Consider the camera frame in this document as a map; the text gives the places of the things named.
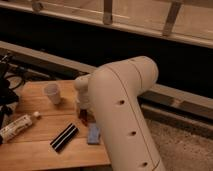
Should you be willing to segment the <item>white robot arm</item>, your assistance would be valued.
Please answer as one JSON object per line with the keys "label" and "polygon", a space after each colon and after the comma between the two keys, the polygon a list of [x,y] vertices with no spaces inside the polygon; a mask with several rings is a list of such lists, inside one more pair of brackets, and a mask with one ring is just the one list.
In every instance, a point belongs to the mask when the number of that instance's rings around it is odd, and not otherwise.
{"label": "white robot arm", "polygon": [[156,63],[139,56],[74,80],[77,103],[93,111],[113,171],[166,171],[137,100],[157,79]]}

